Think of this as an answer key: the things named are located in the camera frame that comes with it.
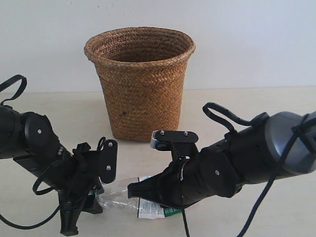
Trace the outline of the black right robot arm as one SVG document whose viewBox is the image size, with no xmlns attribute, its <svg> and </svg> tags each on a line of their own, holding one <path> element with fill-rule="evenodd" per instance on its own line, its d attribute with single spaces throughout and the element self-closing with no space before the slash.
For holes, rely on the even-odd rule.
<svg viewBox="0 0 316 237">
<path fill-rule="evenodd" d="M 279 112 L 202 149 L 191 131 L 152 134 L 151 147 L 169 151 L 172 162 L 161 173 L 127 187 L 128 198 L 142 198 L 175 209 L 205 198 L 231 198 L 244 185 L 309 174 L 316 169 L 316 115 Z"/>
</svg>

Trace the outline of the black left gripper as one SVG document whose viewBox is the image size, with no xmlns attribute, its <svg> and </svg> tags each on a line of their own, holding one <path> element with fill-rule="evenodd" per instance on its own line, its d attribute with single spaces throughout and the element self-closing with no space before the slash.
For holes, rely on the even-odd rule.
<svg viewBox="0 0 316 237">
<path fill-rule="evenodd" d="M 99 152 L 87 143 L 78 144 L 73 152 L 63 146 L 54 157 L 26 155 L 13 159 L 37 179 L 32 191 L 37 196 L 57 191 L 62 235 L 78 235 L 78 212 L 100 214 L 99 193 L 102 188 L 98 166 Z"/>
</svg>

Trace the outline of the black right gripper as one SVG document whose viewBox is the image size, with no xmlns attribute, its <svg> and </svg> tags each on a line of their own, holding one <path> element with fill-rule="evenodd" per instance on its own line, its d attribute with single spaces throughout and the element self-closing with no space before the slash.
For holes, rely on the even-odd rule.
<svg viewBox="0 0 316 237">
<path fill-rule="evenodd" d="M 162 173 L 127 186 L 128 198 L 187 208 L 205 198 L 222 196 L 222 158 L 172 162 Z"/>
</svg>

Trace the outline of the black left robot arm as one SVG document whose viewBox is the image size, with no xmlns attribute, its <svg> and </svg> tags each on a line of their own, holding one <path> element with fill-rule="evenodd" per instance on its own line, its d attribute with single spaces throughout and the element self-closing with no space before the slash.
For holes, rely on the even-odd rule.
<svg viewBox="0 0 316 237">
<path fill-rule="evenodd" d="M 0 157 L 13 159 L 37 177 L 32 190 L 37 196 L 57 191 L 61 231 L 64 236 L 78 234 L 77 220 L 82 211 L 100 213 L 94 207 L 100 189 L 99 151 L 87 143 L 71 153 L 60 143 L 47 116 L 19 113 L 10 106 L 0 108 Z"/>
</svg>

